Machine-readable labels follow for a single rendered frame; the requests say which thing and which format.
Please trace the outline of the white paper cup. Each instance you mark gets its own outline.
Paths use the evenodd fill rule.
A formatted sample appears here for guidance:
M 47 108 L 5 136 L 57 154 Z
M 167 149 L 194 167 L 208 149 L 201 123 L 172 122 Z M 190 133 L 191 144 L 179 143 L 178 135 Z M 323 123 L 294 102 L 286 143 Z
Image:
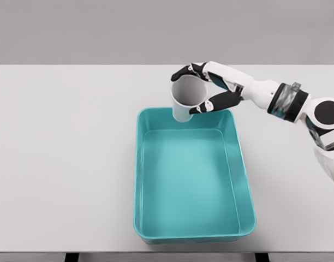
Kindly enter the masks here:
M 190 109 L 199 106 L 207 98 L 207 87 L 200 78 L 192 75 L 181 76 L 171 86 L 172 115 L 178 122 L 188 122 Z

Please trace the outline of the teal plastic basket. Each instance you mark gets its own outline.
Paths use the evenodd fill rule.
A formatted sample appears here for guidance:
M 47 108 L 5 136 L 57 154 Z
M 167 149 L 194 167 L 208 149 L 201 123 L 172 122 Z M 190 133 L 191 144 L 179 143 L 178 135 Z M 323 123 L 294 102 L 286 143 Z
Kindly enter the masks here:
M 133 227 L 149 245 L 232 242 L 257 224 L 230 110 L 177 122 L 171 108 L 136 121 Z

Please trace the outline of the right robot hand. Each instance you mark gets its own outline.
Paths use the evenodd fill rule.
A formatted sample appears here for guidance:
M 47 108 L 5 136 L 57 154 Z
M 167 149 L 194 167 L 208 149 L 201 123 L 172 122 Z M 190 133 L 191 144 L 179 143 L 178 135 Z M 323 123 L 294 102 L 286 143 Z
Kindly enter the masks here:
M 194 103 L 190 115 L 221 111 L 237 106 L 243 100 L 254 103 L 259 100 L 258 83 L 253 77 L 218 62 L 190 63 L 171 76 L 173 83 L 186 84 L 190 88 L 196 87 L 197 79 L 211 82 L 224 92 Z

